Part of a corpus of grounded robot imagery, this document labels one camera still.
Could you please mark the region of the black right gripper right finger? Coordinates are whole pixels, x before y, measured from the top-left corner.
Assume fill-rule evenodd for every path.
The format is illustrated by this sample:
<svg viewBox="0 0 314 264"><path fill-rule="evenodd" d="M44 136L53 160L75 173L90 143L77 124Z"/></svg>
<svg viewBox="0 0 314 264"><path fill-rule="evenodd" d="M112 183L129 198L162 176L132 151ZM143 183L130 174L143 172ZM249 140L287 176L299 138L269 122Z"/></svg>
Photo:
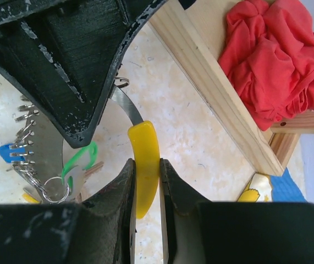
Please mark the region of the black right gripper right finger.
<svg viewBox="0 0 314 264"><path fill-rule="evenodd" d="M160 172L165 263L314 263L314 204L213 202Z"/></svg>

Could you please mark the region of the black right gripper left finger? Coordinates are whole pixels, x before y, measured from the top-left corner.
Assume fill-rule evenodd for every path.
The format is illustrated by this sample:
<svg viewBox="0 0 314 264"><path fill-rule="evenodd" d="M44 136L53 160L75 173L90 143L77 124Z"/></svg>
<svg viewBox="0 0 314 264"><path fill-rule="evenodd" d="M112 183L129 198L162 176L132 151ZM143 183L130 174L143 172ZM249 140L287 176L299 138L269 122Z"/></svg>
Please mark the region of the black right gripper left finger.
<svg viewBox="0 0 314 264"><path fill-rule="evenodd" d="M133 263L135 162L82 203L0 205L0 263Z"/></svg>

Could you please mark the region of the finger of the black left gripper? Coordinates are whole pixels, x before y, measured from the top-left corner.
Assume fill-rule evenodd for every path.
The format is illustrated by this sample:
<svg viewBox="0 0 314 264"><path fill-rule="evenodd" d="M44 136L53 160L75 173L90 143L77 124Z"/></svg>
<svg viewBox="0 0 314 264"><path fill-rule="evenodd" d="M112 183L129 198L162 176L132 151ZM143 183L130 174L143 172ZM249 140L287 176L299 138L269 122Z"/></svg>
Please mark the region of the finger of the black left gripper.
<svg viewBox="0 0 314 264"><path fill-rule="evenodd" d="M88 145L134 37L163 1L0 1L0 74Z"/></svg>

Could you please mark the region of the steel key organizer yellow handle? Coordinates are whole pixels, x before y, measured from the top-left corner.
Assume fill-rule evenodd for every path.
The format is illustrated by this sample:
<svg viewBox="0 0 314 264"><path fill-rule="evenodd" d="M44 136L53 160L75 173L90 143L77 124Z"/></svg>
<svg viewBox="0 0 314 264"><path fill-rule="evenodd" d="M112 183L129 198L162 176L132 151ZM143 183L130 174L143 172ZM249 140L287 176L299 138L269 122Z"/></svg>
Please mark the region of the steel key organizer yellow handle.
<svg viewBox="0 0 314 264"><path fill-rule="evenodd" d="M110 100L117 103L129 117L132 127L128 129L128 138L133 149L136 168L136 217L142 219L150 209L156 195L159 182L159 144L153 124L143 120L136 106L122 90L130 84L127 78L116 77ZM41 197L41 203L59 204L61 202L86 200L84 185L78 196L69 196L68 184L63 184L61 174L64 165L81 149L69 151L69 156L63 157L63 146L66 141L34 104L22 97L25 104L18 107L22 115L16 122L23 122L23 127L17 132L11 149L23 147L20 154L25 161L10 163L31 188ZM96 159L94 165L84 174L84 184L88 177L103 165Z"/></svg>

